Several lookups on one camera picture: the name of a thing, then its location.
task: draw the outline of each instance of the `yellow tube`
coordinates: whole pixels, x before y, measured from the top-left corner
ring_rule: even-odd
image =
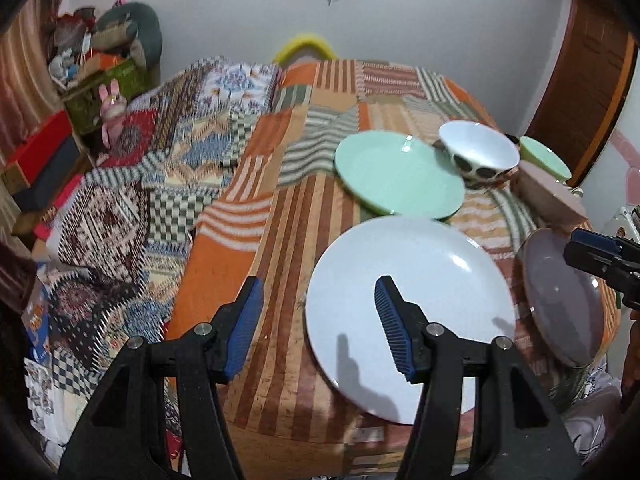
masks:
[[[273,58],[273,62],[284,65],[299,50],[311,47],[318,52],[324,59],[338,59],[334,50],[327,41],[317,34],[299,34],[289,41]]]

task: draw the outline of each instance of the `metal screw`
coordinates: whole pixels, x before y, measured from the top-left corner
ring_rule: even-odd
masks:
[[[207,335],[211,330],[211,323],[198,323],[193,329],[198,335]]]
[[[495,343],[498,345],[498,348],[502,348],[503,350],[508,350],[513,346],[513,341],[503,335],[495,338]]]
[[[444,334],[444,327],[440,323],[429,323],[427,325],[427,332],[437,337]]]
[[[132,350],[137,350],[138,348],[140,348],[143,343],[145,342],[144,339],[142,339],[139,335],[135,335],[133,337],[130,337],[127,341],[127,346],[129,348],[131,348]]]

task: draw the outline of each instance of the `pink bunny toy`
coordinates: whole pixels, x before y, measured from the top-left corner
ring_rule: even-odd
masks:
[[[127,100],[120,95],[118,81],[111,81],[111,93],[105,85],[100,85],[98,94],[102,99],[100,117],[102,118],[102,142],[104,147],[110,149],[118,140],[122,131],[122,123],[127,111]]]

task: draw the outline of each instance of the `bed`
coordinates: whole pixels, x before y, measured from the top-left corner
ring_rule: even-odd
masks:
[[[496,127],[473,96],[441,75],[356,60],[300,63],[281,73],[274,65],[206,59],[133,101],[111,157],[69,193],[47,243],[55,259],[73,266],[50,272],[45,287],[42,362],[64,392],[63,423],[73,427],[130,336],[178,337],[257,275],[264,309],[254,341],[241,374],[220,388],[245,475],[395,472],[411,427],[361,413],[332,389],[305,340],[305,293],[324,250],[375,216],[334,174],[340,140],[385,129],[433,144],[452,118]],[[582,395],[590,370],[559,365],[529,314],[517,253],[542,220],[506,184],[467,189],[447,222],[496,261],[518,313],[516,344],[565,409]],[[600,286],[604,354],[620,311],[613,291]],[[179,460],[169,382],[166,400],[168,441]],[[461,463],[472,426],[468,412]]]

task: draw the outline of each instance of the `door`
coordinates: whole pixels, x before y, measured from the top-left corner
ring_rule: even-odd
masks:
[[[615,126],[633,73],[636,44],[606,0],[573,0],[564,43],[527,131],[556,152],[577,185]]]

